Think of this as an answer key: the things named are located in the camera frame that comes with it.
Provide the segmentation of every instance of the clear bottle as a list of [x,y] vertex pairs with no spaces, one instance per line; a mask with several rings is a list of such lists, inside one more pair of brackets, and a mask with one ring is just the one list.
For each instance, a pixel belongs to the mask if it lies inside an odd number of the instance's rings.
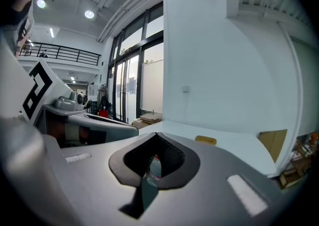
[[150,185],[157,187],[158,181],[160,179],[161,179],[160,159],[158,158],[157,155],[155,155],[155,157],[150,165],[150,170],[146,176],[146,180]]

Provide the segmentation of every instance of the table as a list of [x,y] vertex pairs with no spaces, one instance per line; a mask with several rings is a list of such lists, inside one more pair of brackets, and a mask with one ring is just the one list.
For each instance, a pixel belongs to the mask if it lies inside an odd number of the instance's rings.
[[192,140],[198,135],[212,137],[217,140],[216,147],[232,153],[260,173],[271,176],[277,171],[267,149],[252,134],[205,129],[165,120],[140,129],[139,135],[151,132],[163,132]]

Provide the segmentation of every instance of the window frame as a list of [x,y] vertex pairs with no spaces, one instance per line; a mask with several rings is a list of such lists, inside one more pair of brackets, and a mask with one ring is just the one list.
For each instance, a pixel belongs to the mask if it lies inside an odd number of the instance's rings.
[[[116,92],[114,92],[116,90],[116,76],[117,76],[117,65],[121,64],[121,63],[125,63],[125,66],[127,65],[127,60],[132,57],[134,54],[138,54],[139,55],[139,62],[138,62],[138,74],[137,74],[137,91],[136,91],[136,117],[139,118],[142,110],[141,110],[141,84],[142,84],[142,64],[144,62],[144,51],[150,47],[156,46],[160,43],[163,42],[164,38],[164,31],[161,30],[151,36],[149,36],[148,38],[146,38],[146,33],[147,33],[147,26],[148,26],[148,22],[149,22],[149,17],[150,17],[150,13],[159,8],[159,7],[163,7],[163,2],[153,6],[150,9],[147,9],[145,12],[143,12],[143,14],[139,15],[137,18],[135,18],[128,26],[126,26],[113,40],[113,44],[112,44],[112,49],[111,49],[111,54],[110,54],[110,59],[109,59],[109,65],[108,65],[108,73],[107,73],[107,85],[109,83],[109,77],[110,77],[110,71],[112,71],[112,68],[114,67],[114,75],[113,75],[113,87],[108,87],[108,88],[112,88],[113,89],[113,96],[112,96],[112,110],[113,110],[113,119],[114,120],[118,120],[118,121],[123,121],[126,122],[126,118],[124,118],[124,116],[126,116],[126,96],[124,94],[123,96],[123,114],[122,114],[122,118],[123,120],[120,120],[118,118],[116,118]],[[141,41],[138,42],[136,45],[132,46],[131,48],[129,48],[129,50],[120,55],[120,51],[121,51],[121,45],[122,45],[122,41],[123,38],[125,36],[125,32],[128,28],[130,28],[134,23],[136,23],[137,21],[139,21],[141,18],[144,18],[143,21],[143,26],[142,26],[142,37],[141,37]],[[114,52],[115,52],[115,48],[116,48],[116,44],[118,43],[118,50],[117,50],[117,55],[114,58]]]

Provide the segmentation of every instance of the railing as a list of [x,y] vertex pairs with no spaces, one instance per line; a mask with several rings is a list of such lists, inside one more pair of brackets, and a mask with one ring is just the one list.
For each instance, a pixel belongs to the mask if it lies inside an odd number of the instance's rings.
[[76,48],[27,41],[22,47],[19,56],[55,58],[91,65],[98,65],[101,55]]

